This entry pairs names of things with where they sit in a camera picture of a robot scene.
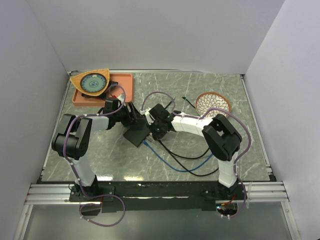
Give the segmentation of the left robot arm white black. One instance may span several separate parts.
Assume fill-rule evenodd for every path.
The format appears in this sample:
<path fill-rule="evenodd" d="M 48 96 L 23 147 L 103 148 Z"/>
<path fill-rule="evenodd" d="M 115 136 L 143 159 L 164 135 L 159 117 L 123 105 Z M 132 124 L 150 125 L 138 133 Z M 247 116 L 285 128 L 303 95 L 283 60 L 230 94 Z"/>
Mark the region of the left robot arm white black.
<path fill-rule="evenodd" d="M 64 114 L 55 131 L 52 150 L 68 162 L 74 175 L 75 191 L 87 201 L 94 201 L 100 193 L 97 176 L 86 158 L 91 133 L 110 130 L 116 123 L 127 128 L 123 136 L 136 147 L 150 134 L 145 116 L 132 102 L 126 105 L 116 97 L 108 97 L 96 114 Z"/>

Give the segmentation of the black network switch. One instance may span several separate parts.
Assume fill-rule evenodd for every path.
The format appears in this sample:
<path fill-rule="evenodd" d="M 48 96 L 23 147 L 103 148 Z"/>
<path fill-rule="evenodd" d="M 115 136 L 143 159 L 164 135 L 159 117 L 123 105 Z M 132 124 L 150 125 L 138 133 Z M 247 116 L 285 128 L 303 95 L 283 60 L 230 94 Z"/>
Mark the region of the black network switch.
<path fill-rule="evenodd" d="M 151 133 L 149 124 L 146 119 L 140 119 L 131 125 L 123 134 L 124 138 L 128 140 L 135 147 L 139 147 L 142 142 Z"/>

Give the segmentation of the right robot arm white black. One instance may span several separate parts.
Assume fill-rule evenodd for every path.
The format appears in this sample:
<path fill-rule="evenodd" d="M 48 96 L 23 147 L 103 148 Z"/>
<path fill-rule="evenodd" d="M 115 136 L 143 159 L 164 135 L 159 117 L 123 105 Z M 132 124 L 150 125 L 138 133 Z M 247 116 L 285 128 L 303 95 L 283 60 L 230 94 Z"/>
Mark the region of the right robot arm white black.
<path fill-rule="evenodd" d="M 247 152 L 239 153 L 243 138 L 229 121 L 234 119 L 251 139 L 247 127 L 232 113 L 221 108 L 211 108 L 203 116 L 183 112 L 168 112 L 162 105 L 141 111 L 147 120 L 152 137 L 160 141 L 167 132 L 186 132 L 203 137 L 213 156 L 218 160 L 218 193 L 223 199 L 236 194 L 239 185 L 237 162 Z"/>

